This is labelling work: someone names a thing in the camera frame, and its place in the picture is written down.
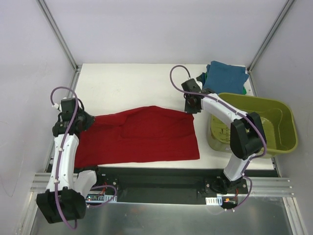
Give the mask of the red t shirt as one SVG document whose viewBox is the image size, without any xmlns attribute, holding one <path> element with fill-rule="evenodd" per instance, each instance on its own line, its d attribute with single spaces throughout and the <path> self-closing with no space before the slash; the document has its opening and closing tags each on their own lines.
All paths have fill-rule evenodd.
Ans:
<svg viewBox="0 0 313 235">
<path fill-rule="evenodd" d="M 194 117 L 146 106 L 96 116 L 81 133 L 74 166 L 188 161 L 200 158 Z"/>
</svg>

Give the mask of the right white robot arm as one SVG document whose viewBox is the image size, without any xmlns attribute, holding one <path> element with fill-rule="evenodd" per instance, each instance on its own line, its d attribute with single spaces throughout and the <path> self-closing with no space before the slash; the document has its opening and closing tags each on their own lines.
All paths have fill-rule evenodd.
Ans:
<svg viewBox="0 0 313 235">
<path fill-rule="evenodd" d="M 266 147 L 266 137 L 260 116 L 230 105 L 209 89 L 202 90 L 195 79 L 182 83 L 185 111 L 196 114 L 202 110 L 217 117 L 230 130 L 232 155 L 220 178 L 210 184 L 215 193 L 233 192 L 244 176 L 250 160 Z"/>
</svg>

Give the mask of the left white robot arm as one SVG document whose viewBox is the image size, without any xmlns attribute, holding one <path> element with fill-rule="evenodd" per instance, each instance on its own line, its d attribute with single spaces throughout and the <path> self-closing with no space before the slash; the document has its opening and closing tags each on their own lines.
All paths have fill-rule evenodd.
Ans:
<svg viewBox="0 0 313 235">
<path fill-rule="evenodd" d="M 58 120 L 52 128 L 54 160 L 45 192 L 36 203 L 48 223 L 77 221 L 86 214 L 86 196 L 90 189 L 99 190 L 103 178 L 94 170 L 74 176 L 76 150 L 80 134 L 88 130 L 95 118 L 84 110 L 81 100 L 65 98 L 58 105 Z"/>
</svg>

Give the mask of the folded dark green t shirt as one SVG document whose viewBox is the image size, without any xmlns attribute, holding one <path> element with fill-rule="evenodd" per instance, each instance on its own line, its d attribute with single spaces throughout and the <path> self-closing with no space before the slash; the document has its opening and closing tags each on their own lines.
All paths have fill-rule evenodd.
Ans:
<svg viewBox="0 0 313 235">
<path fill-rule="evenodd" d="M 199 75 L 198 77 L 196 77 L 196 80 L 199 81 L 199 82 L 201 82 L 202 85 L 205 84 L 206 79 L 207 79 L 207 74 L 204 73 L 204 72 L 203 72 L 201 75 Z"/>
</svg>

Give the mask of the folded blue t shirt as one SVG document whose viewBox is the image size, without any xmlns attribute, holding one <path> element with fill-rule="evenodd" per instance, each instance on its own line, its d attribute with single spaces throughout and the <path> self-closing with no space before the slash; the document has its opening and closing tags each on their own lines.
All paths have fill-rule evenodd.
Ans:
<svg viewBox="0 0 313 235">
<path fill-rule="evenodd" d="M 201 81 L 204 89 L 210 89 L 217 94 L 246 94 L 244 84 L 248 77 L 243 66 L 211 61 L 211 64 L 206 66 L 206 72 L 201 74 Z"/>
</svg>

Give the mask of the olive green plastic basket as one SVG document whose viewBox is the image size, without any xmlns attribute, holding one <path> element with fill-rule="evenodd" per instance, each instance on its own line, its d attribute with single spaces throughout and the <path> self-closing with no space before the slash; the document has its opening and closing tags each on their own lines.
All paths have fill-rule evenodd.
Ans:
<svg viewBox="0 0 313 235">
<path fill-rule="evenodd" d="M 287 154 L 297 148 L 298 137 L 293 113 L 285 103 L 249 95 L 221 93 L 219 96 L 240 110 L 260 115 L 267 140 L 264 158 Z M 231 152 L 230 130 L 214 115 L 211 116 L 207 129 L 207 141 L 215 151 Z"/>
</svg>

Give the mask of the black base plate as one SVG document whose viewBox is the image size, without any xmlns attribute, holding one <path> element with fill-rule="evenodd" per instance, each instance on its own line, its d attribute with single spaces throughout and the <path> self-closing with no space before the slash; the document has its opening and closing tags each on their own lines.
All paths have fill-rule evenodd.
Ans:
<svg viewBox="0 0 313 235">
<path fill-rule="evenodd" d="M 213 187 L 222 181 L 220 169 L 97 167 L 96 172 L 117 188 L 123 203 L 204 205 L 217 196 Z"/>
</svg>

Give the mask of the left aluminium frame post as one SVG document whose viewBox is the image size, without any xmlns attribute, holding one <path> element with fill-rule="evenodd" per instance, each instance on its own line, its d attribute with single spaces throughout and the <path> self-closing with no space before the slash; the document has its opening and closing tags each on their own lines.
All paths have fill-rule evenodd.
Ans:
<svg viewBox="0 0 313 235">
<path fill-rule="evenodd" d="M 75 70 L 75 71 L 79 71 L 81 66 L 76 62 L 76 60 L 74 59 L 59 27 L 58 24 L 56 22 L 56 20 L 53 17 L 52 12 L 50 11 L 47 3 L 45 0 L 36 0 L 36 3 L 38 4 L 39 8 L 41 9 L 45 19 L 47 20 L 53 34 L 55 35 L 62 51 L 64 52 L 67 60 L 69 61 L 71 67 Z"/>
</svg>

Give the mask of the aluminium frame post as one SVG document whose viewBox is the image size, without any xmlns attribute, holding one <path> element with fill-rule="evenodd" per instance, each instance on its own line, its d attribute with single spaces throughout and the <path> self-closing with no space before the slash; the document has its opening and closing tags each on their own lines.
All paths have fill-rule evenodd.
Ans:
<svg viewBox="0 0 313 235">
<path fill-rule="evenodd" d="M 53 34 L 55 35 L 62 51 L 64 52 L 67 60 L 69 61 L 71 67 L 75 70 L 75 71 L 79 71 L 81 66 L 76 62 L 76 60 L 74 59 L 59 27 L 58 24 L 56 22 L 56 20 L 53 17 L 52 12 L 50 11 L 47 3 L 45 0 L 36 0 L 36 3 L 38 4 L 39 8 L 41 9 L 45 19 L 47 20 Z"/>
<path fill-rule="evenodd" d="M 271 43 L 273 37 L 277 33 L 279 27 L 283 23 L 285 17 L 289 13 L 289 11 L 291 10 L 291 8 L 292 8 L 292 6 L 294 5 L 295 2 L 296 2 L 296 0 L 286 0 L 285 1 L 282 9 L 279 11 L 277 17 L 275 18 L 273 24 L 269 28 L 269 31 L 267 32 L 267 34 L 266 34 L 265 38 L 263 39 L 261 45 L 259 46 L 257 52 L 255 53 L 252 61 L 250 62 L 249 66 L 247 67 L 248 74 L 251 74 L 252 70 L 255 68 L 256 64 L 258 63 L 258 61 L 260 60 L 261 56 L 263 55 L 263 53 L 268 48 L 268 46 Z"/>
</svg>

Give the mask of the right aluminium frame post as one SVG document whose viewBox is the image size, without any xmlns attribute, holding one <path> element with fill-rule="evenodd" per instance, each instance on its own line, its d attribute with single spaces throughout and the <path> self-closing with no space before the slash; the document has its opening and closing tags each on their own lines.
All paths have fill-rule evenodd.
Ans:
<svg viewBox="0 0 313 235">
<path fill-rule="evenodd" d="M 256 64 L 258 63 L 258 61 L 260 60 L 261 56 L 263 55 L 263 53 L 268 48 L 268 46 L 271 43 L 273 37 L 277 33 L 279 27 L 283 23 L 285 17 L 289 13 L 289 11 L 291 10 L 291 8 L 292 8 L 292 6 L 294 5 L 295 2 L 296 2 L 296 0 L 286 0 L 285 1 L 282 9 L 279 11 L 277 17 L 275 18 L 273 24 L 269 28 L 269 31 L 267 32 L 267 34 L 266 34 L 265 38 L 263 39 L 261 45 L 259 46 L 257 52 L 255 53 L 252 61 L 250 62 L 249 66 L 247 67 L 248 74 L 251 74 L 252 70 L 255 68 Z"/>
</svg>

